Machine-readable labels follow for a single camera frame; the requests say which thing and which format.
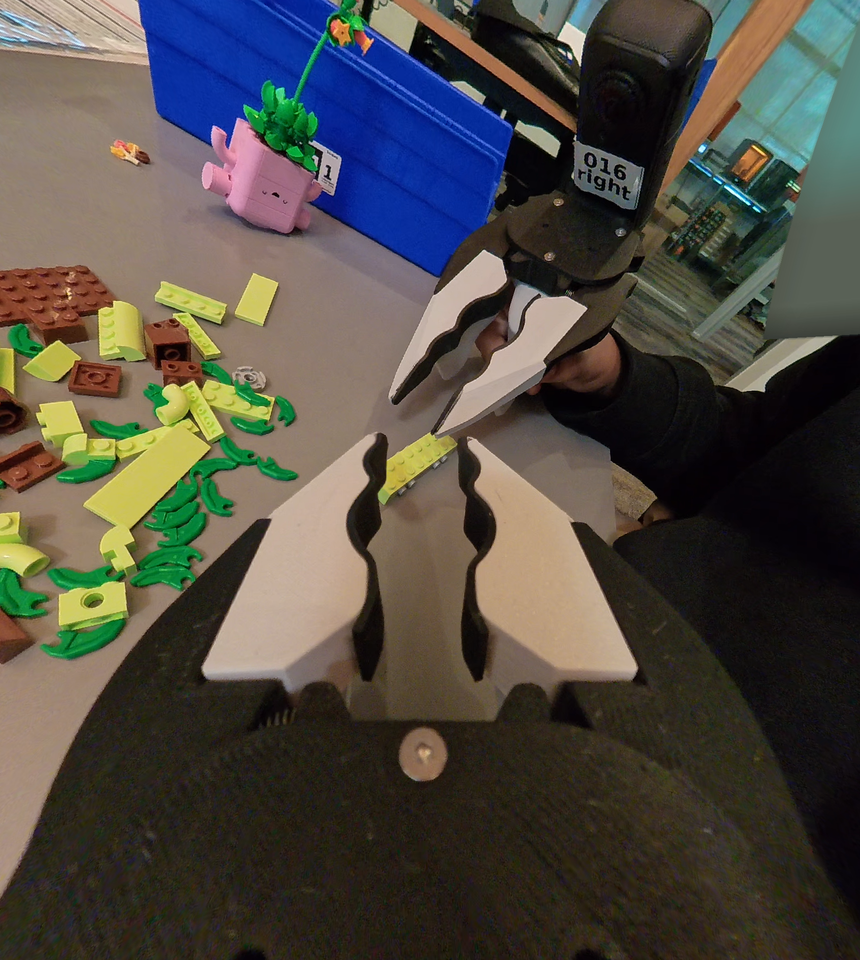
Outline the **wooden background table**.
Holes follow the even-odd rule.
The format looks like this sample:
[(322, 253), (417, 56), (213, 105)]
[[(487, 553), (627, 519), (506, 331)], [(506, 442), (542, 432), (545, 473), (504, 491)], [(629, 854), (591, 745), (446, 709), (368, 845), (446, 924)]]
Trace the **wooden background table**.
[(466, 31), (461, 30), (460, 27), (441, 15), (432, 6), (420, 1), (394, 1), (394, 3), (424, 24), (430, 32), (448, 42), (461, 54), (466, 55), (475, 64), (481, 66), (488, 74), (521, 95), (543, 114), (552, 117), (554, 121), (567, 128), (572, 134), (577, 131), (577, 118), (574, 114), (502, 63), (493, 54), (484, 50), (479, 44), (473, 42)]

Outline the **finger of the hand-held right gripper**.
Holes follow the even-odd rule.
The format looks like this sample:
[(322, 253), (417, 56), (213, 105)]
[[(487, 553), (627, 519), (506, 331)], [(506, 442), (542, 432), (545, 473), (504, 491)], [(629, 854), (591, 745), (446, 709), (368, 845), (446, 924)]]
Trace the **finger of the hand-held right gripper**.
[(502, 258), (483, 250), (431, 297), (396, 371), (389, 402), (399, 404), (445, 355), (456, 351), (467, 330), (496, 315), (510, 294)]
[(484, 370), (455, 394), (434, 427), (436, 437), (449, 435), (504, 409), (537, 384), (549, 365), (552, 350), (578, 324), (586, 307), (569, 296), (550, 296), (525, 283), (515, 286), (508, 318), (510, 326), (501, 348)]

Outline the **lime long studded plate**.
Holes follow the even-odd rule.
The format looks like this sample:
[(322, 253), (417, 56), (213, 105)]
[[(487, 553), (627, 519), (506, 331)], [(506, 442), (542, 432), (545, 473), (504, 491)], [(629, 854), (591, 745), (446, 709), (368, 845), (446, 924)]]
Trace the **lime long studded plate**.
[(378, 499), (387, 504), (401, 497), (426, 470), (436, 469), (446, 461), (457, 442), (449, 436), (435, 437), (428, 433), (388, 459), (386, 482)]

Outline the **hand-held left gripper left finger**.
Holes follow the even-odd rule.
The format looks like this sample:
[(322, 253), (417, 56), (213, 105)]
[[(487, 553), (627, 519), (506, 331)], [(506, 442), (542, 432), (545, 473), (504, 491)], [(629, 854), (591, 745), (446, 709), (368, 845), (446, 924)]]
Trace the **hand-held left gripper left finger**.
[(204, 660), (208, 680), (372, 679), (384, 613), (367, 546), (381, 525), (387, 451), (385, 435), (365, 436), (270, 515)]

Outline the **blue plastic bin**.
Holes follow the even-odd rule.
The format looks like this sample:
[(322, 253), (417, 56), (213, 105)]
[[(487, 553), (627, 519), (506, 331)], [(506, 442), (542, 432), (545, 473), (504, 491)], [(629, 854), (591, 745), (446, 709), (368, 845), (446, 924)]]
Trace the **blue plastic bin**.
[[(335, 10), (323, 1), (141, 1), (156, 107), (208, 142), (232, 130), (266, 80), (292, 94)], [(318, 206), (439, 275), (483, 225), (511, 128), (394, 44), (366, 55), (326, 48), (302, 100), (316, 141), (341, 161)]]

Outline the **white printed card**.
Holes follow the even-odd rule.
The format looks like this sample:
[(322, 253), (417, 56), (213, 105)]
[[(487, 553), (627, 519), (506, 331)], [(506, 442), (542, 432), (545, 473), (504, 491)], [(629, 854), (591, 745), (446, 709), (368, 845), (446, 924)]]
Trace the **white printed card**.
[(136, 1), (0, 1), (0, 49), (148, 63)]

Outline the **person's right forearm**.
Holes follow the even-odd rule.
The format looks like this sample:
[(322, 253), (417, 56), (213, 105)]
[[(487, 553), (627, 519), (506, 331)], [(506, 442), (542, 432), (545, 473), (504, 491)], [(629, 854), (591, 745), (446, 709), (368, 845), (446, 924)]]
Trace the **person's right forearm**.
[(642, 353), (619, 335), (615, 391), (545, 386), (548, 411), (607, 447), (612, 461), (642, 481), (678, 518), (692, 517), (773, 445), (785, 391), (714, 385), (694, 361)]

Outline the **pink brick pot figure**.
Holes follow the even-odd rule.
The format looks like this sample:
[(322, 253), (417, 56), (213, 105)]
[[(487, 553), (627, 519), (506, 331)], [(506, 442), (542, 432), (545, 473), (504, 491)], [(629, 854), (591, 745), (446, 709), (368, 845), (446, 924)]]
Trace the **pink brick pot figure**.
[(365, 53), (371, 46), (366, 20), (355, 9), (355, 1), (341, 1), (329, 15), (292, 97), (267, 80), (261, 107), (244, 107), (244, 118), (237, 119), (230, 139), (217, 126), (211, 130), (220, 165), (206, 163), (201, 183), (256, 227), (289, 234), (295, 228), (305, 229), (311, 221), (309, 203), (322, 190), (316, 180), (318, 121), (316, 114), (305, 109), (301, 96), (325, 47), (357, 44)]

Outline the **wooden post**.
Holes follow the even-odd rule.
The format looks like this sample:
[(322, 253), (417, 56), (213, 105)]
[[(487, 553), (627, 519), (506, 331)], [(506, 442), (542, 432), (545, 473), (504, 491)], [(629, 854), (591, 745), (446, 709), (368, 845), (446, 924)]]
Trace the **wooden post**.
[(812, 1), (756, 1), (717, 57), (717, 66), (681, 132), (659, 192), (665, 191), (723, 121)]

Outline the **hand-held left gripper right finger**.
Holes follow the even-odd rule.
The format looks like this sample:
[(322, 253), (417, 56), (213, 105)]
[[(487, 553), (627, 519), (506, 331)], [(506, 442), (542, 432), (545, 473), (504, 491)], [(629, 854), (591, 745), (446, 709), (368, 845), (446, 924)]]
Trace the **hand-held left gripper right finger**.
[(574, 524), (474, 438), (459, 442), (467, 570), (462, 652), (502, 695), (533, 683), (555, 696), (574, 681), (631, 681), (638, 665), (581, 548)]

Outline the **pile of mixed toy bricks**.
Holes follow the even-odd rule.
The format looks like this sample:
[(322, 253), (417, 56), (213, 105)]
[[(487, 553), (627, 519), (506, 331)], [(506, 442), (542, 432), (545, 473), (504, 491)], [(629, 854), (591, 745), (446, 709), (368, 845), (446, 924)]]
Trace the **pile of mixed toy bricks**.
[(196, 540), (210, 519), (233, 515), (218, 474), (249, 466), (297, 478), (220, 420), (265, 436), (295, 419), (292, 402), (264, 393), (261, 372), (220, 365), (201, 322), (220, 324), (225, 304), (164, 281), (154, 300), (172, 315), (145, 321), (86, 266), (0, 270), (0, 493), (93, 484), (83, 509), (107, 525), (100, 565), (77, 570), (54, 565), (17, 510), (0, 510), (2, 665), (34, 645), (23, 622), (48, 613), (30, 579), (44, 574), (57, 589), (43, 653), (94, 653), (124, 629), (130, 587), (195, 581)]

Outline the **person's right hand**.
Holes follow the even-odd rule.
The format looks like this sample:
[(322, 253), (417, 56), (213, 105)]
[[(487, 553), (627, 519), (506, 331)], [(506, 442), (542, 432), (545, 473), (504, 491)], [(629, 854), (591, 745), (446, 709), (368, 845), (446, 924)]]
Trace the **person's right hand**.
[(538, 388), (556, 387), (602, 398), (615, 392), (621, 377), (623, 357), (617, 341), (608, 332), (592, 347), (560, 358), (547, 369)]

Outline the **black bag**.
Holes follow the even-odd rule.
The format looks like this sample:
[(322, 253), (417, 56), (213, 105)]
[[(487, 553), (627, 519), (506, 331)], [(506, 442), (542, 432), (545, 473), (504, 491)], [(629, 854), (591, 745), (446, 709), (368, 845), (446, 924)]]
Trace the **black bag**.
[(578, 112), (580, 66), (572, 48), (523, 17), (512, 2), (478, 2), (471, 37), (568, 113)]

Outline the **lime smooth tile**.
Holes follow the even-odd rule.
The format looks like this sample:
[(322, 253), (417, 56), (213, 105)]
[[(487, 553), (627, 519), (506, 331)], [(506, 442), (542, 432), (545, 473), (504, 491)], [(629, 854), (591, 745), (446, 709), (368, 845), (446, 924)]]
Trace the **lime smooth tile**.
[(278, 288), (276, 280), (253, 273), (234, 309), (234, 317), (256, 327), (263, 327)]

